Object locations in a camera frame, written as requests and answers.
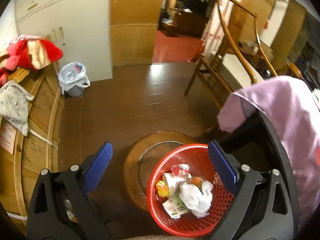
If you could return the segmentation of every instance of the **trash can with plastic bag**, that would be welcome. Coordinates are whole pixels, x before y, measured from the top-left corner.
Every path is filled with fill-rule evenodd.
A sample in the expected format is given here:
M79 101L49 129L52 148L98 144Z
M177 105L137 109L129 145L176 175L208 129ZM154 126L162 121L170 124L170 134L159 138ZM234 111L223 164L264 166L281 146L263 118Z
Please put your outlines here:
M72 62L62 67L58 79L62 94L67 92L71 97L82 95L84 89L90 86L85 66L79 62Z

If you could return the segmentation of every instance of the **cabinet door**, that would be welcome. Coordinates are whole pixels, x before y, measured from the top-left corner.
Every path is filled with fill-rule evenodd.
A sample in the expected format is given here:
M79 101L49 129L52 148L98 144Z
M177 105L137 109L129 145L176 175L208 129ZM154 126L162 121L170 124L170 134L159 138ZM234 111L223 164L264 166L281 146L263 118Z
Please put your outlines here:
M80 62L90 81L112 78L108 44L108 0L62 0L54 4L64 40L60 65Z
M46 36L51 34L56 23L54 7L48 6L30 17L18 22L19 34Z

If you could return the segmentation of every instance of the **pink curtain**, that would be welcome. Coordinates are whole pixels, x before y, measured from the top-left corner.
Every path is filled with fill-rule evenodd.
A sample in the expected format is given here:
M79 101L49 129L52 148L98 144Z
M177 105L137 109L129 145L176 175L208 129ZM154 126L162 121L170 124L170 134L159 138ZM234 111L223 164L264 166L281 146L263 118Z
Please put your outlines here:
M217 51L222 39L224 37L223 29L220 24L220 18L218 14L217 4L214 5L210 19L207 26L202 34L202 44L197 49L195 55L189 61L196 61L201 53L204 52L206 57L209 56L211 51ZM227 22L230 20L233 3L228 0L222 0L222 6L224 11L224 17Z

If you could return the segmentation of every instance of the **white plastic bag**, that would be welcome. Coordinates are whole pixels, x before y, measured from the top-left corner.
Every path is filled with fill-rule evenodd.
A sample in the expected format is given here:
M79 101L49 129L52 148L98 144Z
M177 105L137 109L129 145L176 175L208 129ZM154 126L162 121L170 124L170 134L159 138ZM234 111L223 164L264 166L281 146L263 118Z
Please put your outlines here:
M196 185L183 183L180 185L179 197L197 218L203 218L209 215L208 210L213 198L212 189L212 183L207 180L202 183L202 192Z
M81 88L90 86L85 66L78 62L72 62L62 67L58 74L58 80L62 94L74 86Z

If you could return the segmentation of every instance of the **basket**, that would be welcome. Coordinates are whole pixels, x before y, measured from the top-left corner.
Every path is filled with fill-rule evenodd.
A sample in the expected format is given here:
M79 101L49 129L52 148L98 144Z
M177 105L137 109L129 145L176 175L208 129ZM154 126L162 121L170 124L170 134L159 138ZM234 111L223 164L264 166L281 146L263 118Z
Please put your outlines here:
M165 200L158 197L154 186L157 181L162 180L164 172L170 172L170 168L179 163L189 164L192 176L203 176L214 184L213 200L208 216L198 219L188 212L180 219L172 219L164 210L162 203ZM233 195L227 192L222 185L208 157L208 145L206 144L189 144L175 148L157 163L148 181L149 211L163 230L175 236L199 237L210 233L221 220L232 199Z

